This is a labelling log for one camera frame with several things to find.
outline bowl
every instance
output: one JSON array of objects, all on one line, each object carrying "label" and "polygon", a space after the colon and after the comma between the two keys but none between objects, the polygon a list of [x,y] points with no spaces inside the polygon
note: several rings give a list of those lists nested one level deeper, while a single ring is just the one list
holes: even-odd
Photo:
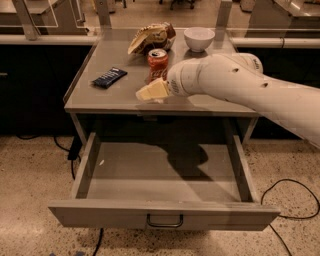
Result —
[{"label": "bowl", "polygon": [[209,28],[192,27],[184,31],[186,44],[193,52],[203,52],[213,41],[215,33]]}]

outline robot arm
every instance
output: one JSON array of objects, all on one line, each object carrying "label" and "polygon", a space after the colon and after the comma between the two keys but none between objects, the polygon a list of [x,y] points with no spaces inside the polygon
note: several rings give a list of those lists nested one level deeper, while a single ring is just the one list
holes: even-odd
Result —
[{"label": "robot arm", "polygon": [[244,105],[320,148],[320,90],[262,74],[257,57],[213,54],[174,65],[167,81],[137,92],[140,100],[207,94]]}]

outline snack bag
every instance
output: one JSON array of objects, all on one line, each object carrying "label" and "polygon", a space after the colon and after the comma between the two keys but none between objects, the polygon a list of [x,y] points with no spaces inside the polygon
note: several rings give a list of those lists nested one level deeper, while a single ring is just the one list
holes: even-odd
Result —
[{"label": "snack bag", "polygon": [[141,28],[132,40],[128,54],[147,54],[150,50],[161,48],[169,50],[176,38],[176,31],[168,22],[154,23]]}]

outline speckled floor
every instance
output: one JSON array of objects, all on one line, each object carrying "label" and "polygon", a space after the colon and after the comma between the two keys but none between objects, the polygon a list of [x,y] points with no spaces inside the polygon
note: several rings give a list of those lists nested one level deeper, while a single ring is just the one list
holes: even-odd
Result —
[{"label": "speckled floor", "polygon": [[[71,137],[58,137],[69,148]],[[296,179],[320,198],[320,150],[300,140],[250,140],[245,154],[258,194],[283,178]],[[73,179],[67,152],[52,137],[0,137],[0,255],[92,255],[98,229],[64,228],[47,208],[69,198]],[[265,198],[282,214],[312,214],[316,204],[294,183],[279,184]],[[293,255],[320,255],[320,216],[273,227]],[[270,227],[262,232],[144,231],[105,229],[97,255],[287,255]]]}]

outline red can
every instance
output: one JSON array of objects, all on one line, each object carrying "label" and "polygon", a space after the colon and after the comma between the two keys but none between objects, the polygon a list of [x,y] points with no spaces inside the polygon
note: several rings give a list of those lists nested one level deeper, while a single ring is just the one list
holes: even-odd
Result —
[{"label": "red can", "polygon": [[153,49],[148,53],[148,63],[150,66],[149,83],[153,80],[162,77],[167,79],[168,73],[168,54],[163,49]]}]

